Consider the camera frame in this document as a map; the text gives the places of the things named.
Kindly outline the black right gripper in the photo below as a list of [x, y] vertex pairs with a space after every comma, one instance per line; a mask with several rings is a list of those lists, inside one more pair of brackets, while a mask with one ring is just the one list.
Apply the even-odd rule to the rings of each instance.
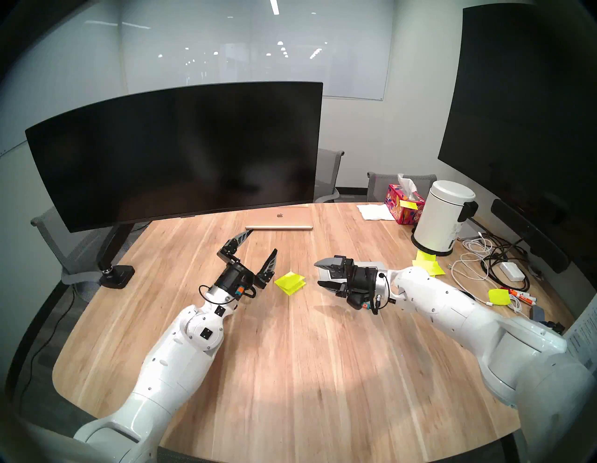
[[346, 299], [353, 309], [382, 309], [390, 302], [389, 280], [376, 267], [359, 267], [341, 255], [318, 260], [314, 266], [330, 274], [320, 275], [318, 286]]

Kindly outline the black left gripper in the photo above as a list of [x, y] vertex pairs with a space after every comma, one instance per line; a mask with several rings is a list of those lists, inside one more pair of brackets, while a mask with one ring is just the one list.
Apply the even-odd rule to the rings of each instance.
[[277, 249], [273, 249], [256, 275], [243, 266], [240, 259], [235, 256], [238, 248], [252, 232], [252, 229], [241, 232], [228, 240], [217, 252], [217, 256], [228, 263], [214, 285], [234, 300], [240, 300], [243, 296], [254, 299], [257, 295], [254, 285], [257, 288], [265, 288], [275, 275]]

